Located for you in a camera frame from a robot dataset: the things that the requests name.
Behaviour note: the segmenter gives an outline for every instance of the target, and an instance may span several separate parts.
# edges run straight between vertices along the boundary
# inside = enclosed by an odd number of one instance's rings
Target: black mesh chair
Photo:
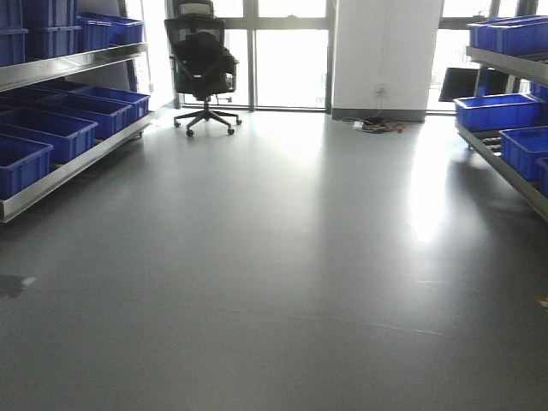
[[[233,134],[232,125],[221,116],[235,117],[236,114],[210,110],[211,96],[233,92],[236,80],[236,59],[224,47],[224,21],[207,15],[180,15],[168,19],[165,28],[173,51],[174,82],[177,92],[192,94],[204,102],[204,109],[194,113],[173,118],[175,127],[180,127],[178,120],[193,118],[187,125],[187,135],[194,131],[190,128],[200,120],[216,120],[228,126],[228,133]]]

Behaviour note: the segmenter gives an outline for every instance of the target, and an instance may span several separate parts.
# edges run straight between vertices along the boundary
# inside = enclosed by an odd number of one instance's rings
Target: chair headrest
[[[179,4],[179,15],[210,15],[213,16],[213,4],[211,2],[190,1]]]

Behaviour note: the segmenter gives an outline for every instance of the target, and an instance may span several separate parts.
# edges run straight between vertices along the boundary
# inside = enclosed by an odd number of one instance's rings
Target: blue plastic crate
[[[548,51],[548,17],[495,27],[495,52],[526,56]]]
[[[109,30],[112,23],[78,19],[82,31],[78,36],[78,50],[80,52],[106,49],[109,44]]]
[[[38,88],[32,87],[19,87],[7,92],[0,92],[0,98],[8,98],[12,100],[22,100],[28,103],[39,103],[45,98],[53,97],[57,95],[58,92],[53,92],[50,90],[40,90]]]
[[[88,87],[84,83],[74,83],[73,81],[65,81],[60,79],[41,81],[33,84],[33,88],[41,88],[43,90],[52,90],[54,92],[73,92],[82,87]]]
[[[109,29],[109,43],[111,45],[132,45],[143,41],[142,21],[97,13],[80,13],[79,17],[85,20],[111,23]]]
[[[97,130],[96,122],[24,108],[0,113],[0,124],[53,134],[72,140],[76,147],[65,147],[66,152],[64,155],[66,159],[80,153],[82,147],[84,149],[93,147]]]
[[[0,134],[50,144],[53,147],[51,162],[56,164],[66,164],[93,147],[93,136],[90,133],[64,136],[0,124]]]
[[[80,26],[35,28],[27,35],[27,58],[53,58],[78,52]]]
[[[5,111],[13,110],[13,107],[9,107],[8,105],[2,105],[0,104],[0,113],[4,113]]]
[[[457,98],[456,119],[470,131],[539,125],[543,103],[526,94]]]
[[[96,138],[104,140],[128,126],[131,105],[75,94],[59,95],[43,101],[44,110],[85,118],[98,124]]]
[[[540,124],[548,124],[548,87],[541,86],[537,83],[530,83],[529,93],[535,98],[542,100],[544,103],[540,113]]]
[[[539,179],[537,159],[548,157],[548,127],[519,128],[500,132],[506,140],[504,161],[530,182]]]
[[[77,0],[23,0],[24,27],[74,26],[77,9]]]
[[[7,200],[50,172],[53,147],[0,134],[0,200]]]
[[[25,28],[0,30],[0,67],[25,62]]]
[[[17,98],[0,97],[0,105],[14,109],[20,107],[31,107],[33,104],[25,100],[18,100]]]
[[[548,197],[548,158],[537,159],[537,165],[539,166],[540,192]]]
[[[0,30],[23,28],[21,0],[0,0]]]
[[[470,31],[470,45],[484,50],[495,50],[495,29],[492,27],[497,24],[508,24],[511,22],[524,21],[532,18],[532,16],[508,17],[504,19],[495,19],[487,21],[479,21],[477,23],[468,24]]]
[[[128,124],[136,122],[148,114],[148,101],[150,96],[147,96],[146,94],[98,86],[83,87],[75,90],[74,93],[95,98],[104,98],[109,101],[116,101],[123,104],[131,104],[131,110],[128,113]]]

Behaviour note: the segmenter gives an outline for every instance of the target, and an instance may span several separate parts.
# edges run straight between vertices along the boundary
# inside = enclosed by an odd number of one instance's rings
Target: stainless steel shelf
[[[456,128],[461,137],[473,147],[474,150],[504,178],[504,180],[509,182],[546,222],[548,222],[548,199],[530,182],[520,176],[517,171],[491,151],[474,133],[467,130],[459,122],[456,122]]]
[[[146,48],[146,43],[121,45],[109,49],[1,67],[0,92],[21,86],[29,86],[43,80],[125,62],[138,57],[139,54],[146,51]]]
[[[512,74],[521,79],[532,80],[543,86],[548,86],[548,64],[539,60],[548,59],[548,55],[531,57],[513,57],[493,51],[467,47],[467,55],[473,62]]]
[[[107,140],[101,141],[91,150],[84,152],[70,163],[52,171],[48,176],[35,182],[8,200],[0,200],[0,223],[7,223],[24,212],[27,208],[43,199],[46,195],[61,187],[65,182],[99,161],[108,153],[116,150],[126,141],[142,132],[154,117],[154,113],[141,118],[129,127],[114,134]]]

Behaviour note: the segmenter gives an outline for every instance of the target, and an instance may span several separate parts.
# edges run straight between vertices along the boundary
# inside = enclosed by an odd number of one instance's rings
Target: chair base
[[[235,130],[232,128],[232,124],[224,120],[221,116],[227,116],[227,117],[235,117],[236,118],[236,124],[240,125],[241,120],[240,117],[237,114],[232,113],[225,113],[223,111],[216,111],[216,110],[210,110],[209,103],[207,101],[204,102],[204,109],[195,111],[194,113],[188,113],[188,114],[182,114],[180,116],[173,117],[173,125],[174,127],[178,128],[181,126],[181,124],[178,122],[178,120],[181,120],[182,118],[192,118],[193,120],[187,124],[187,136],[192,137],[194,135],[194,131],[190,128],[196,124],[197,122],[200,122],[202,120],[209,121],[210,119],[213,119],[217,122],[221,122],[225,126],[228,126],[229,130],[228,133],[230,135],[234,134]]]

